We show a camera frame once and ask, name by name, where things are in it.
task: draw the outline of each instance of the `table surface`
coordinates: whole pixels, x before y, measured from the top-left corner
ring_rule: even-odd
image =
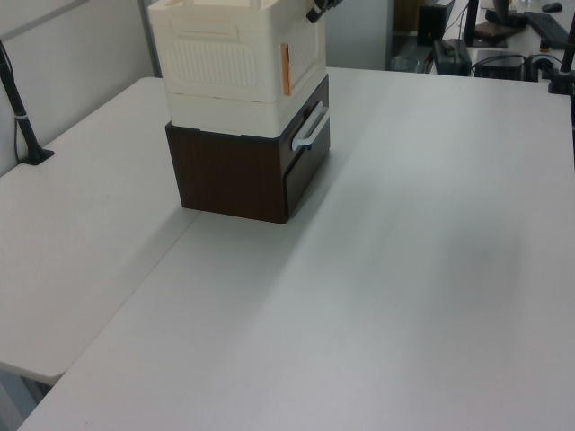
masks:
[[[545,4],[551,3],[551,0],[513,0],[513,7],[517,12],[542,12],[541,7]],[[550,15],[567,31],[569,32],[571,28],[571,21],[573,20],[573,14],[575,13],[575,1],[574,0],[563,0],[561,1],[563,5],[563,10],[558,13],[550,13]],[[457,15],[465,8],[467,5],[467,0],[456,0],[453,11],[449,18],[449,24],[455,21]],[[480,9],[477,13],[477,23],[485,22],[485,10]],[[465,26],[465,19],[463,20],[463,28],[461,30],[463,37],[463,30]],[[459,21],[446,31],[444,35],[444,40],[457,39],[459,37]],[[541,36],[537,34],[530,26],[526,26],[520,33],[515,34],[507,38],[508,47],[507,48],[469,48],[469,54],[472,61],[475,62],[477,58],[477,51],[479,49],[494,49],[505,53],[508,51],[515,51],[524,56],[543,54],[539,51],[539,44],[541,42]],[[550,49],[546,54],[555,56],[560,60],[563,59],[562,49]],[[557,66],[560,64],[557,61],[552,60]]]
[[[22,431],[572,429],[569,100],[329,73],[295,217],[201,213]]]
[[[0,368],[54,383],[198,214],[168,121],[163,88],[140,81],[0,179]]]

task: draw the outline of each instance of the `monitor arm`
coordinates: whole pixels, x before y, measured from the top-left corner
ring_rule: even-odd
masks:
[[[552,94],[573,95],[573,83],[575,83],[575,74],[571,71],[575,57],[575,13],[571,21],[569,38],[567,38],[567,48],[563,55],[560,69],[554,69],[549,83],[549,92]]]
[[[45,150],[40,146],[40,144],[38,144],[38,141],[36,140],[34,130],[32,129],[32,125],[30,123],[30,120],[28,119],[28,114],[26,113],[26,109],[24,108],[22,99],[20,98],[20,94],[18,93],[18,89],[16,88],[16,82],[14,81],[13,70],[1,40],[0,40],[0,78],[2,79],[2,84],[4,85],[4,89],[6,90],[6,94],[8,95],[8,100],[12,105],[16,121],[18,121],[20,130],[22,131],[22,135],[24,136],[26,145],[28,146],[28,156],[22,159],[22,163],[32,164],[36,166],[47,160],[52,155],[54,155],[54,152],[50,150]]]

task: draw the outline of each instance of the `brown drawer box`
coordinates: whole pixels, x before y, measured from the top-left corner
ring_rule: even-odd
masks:
[[[318,102],[329,106],[328,76],[275,139],[165,127],[186,208],[284,224],[330,149],[330,122],[310,146],[292,140]]]

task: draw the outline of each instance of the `storage box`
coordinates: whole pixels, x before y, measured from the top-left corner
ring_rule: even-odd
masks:
[[[150,22],[172,124],[280,136],[326,76],[309,0],[160,0]]]
[[[230,136],[166,126],[186,208],[284,224],[330,149],[326,76],[276,138]],[[294,139],[308,146],[294,146]]]

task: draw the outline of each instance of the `computer mouse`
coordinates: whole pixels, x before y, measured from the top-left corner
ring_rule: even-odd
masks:
[[[541,10],[547,13],[560,12],[563,10],[563,5],[561,3],[549,3],[543,6]]]

